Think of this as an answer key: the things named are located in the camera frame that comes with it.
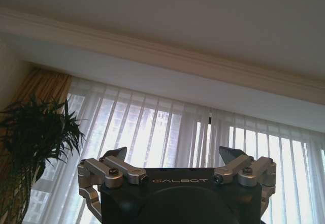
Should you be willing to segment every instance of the wall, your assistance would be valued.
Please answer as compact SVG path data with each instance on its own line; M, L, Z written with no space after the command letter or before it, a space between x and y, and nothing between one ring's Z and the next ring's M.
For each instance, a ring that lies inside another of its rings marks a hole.
M20 61L0 39L0 110L6 107L32 66Z

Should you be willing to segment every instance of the black camera housing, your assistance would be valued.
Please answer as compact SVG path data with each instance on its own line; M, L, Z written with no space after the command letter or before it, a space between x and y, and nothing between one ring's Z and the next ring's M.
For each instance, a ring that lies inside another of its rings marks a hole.
M261 222L262 187L218 185L214 168L147 168L140 185L101 186L102 223Z

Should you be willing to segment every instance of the curtain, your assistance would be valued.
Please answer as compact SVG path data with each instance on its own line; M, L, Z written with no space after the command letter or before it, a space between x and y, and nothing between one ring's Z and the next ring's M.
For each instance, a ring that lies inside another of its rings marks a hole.
M57 99L63 102L67 96L71 79L70 75L34 69L27 75L12 99L12 102L26 102L30 99L32 94L35 94L36 98L40 100L48 101ZM22 182L22 177L11 175L11 156L2 142L0 144L0 154L0 180L2 181L1 196L5 198L0 208L0 213L2 214L5 212L5 214L0 216L0 218L2 218L1 221L6 220L5 223L20 223L22 211L24 210L24 206L28 203L30 185ZM24 177L27 178L27 175L31 175L33 178L34 172L32 169L24 169L22 171L25 173Z
M137 167L217 167L219 146L277 163L266 223L323 223L325 135L231 112L74 78L69 90L86 135L81 154L47 166L24 223L98 223L78 194L77 165L126 146Z

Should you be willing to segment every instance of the logo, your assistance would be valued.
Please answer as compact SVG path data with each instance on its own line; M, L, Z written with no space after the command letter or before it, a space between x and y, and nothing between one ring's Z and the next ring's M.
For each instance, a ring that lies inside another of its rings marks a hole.
M174 180L174 179L153 179L152 182L154 183L187 183L187 182L206 182L207 179L180 179L180 180Z

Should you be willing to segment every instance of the brown curtain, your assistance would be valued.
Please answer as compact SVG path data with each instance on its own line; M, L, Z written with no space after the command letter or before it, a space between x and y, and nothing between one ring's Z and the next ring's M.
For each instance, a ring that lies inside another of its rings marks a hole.
M37 99L44 101L56 99L60 103L64 102L70 88L71 80L72 77L67 74L43 69L33 69L21 84L12 102L27 102L33 94L35 94ZM11 170L11 158L2 142L0 142L0 155L0 184L2 184L5 181L10 181L8 176ZM21 186L19 198L12 199L9 196L0 196L0 198L7 199L0 204L1 223L21 223L27 208L26 202L28 203L30 187Z
M71 76L53 71L34 69L28 74L13 98L16 101L28 101L32 94L36 98L49 101L52 98L64 102L71 84Z

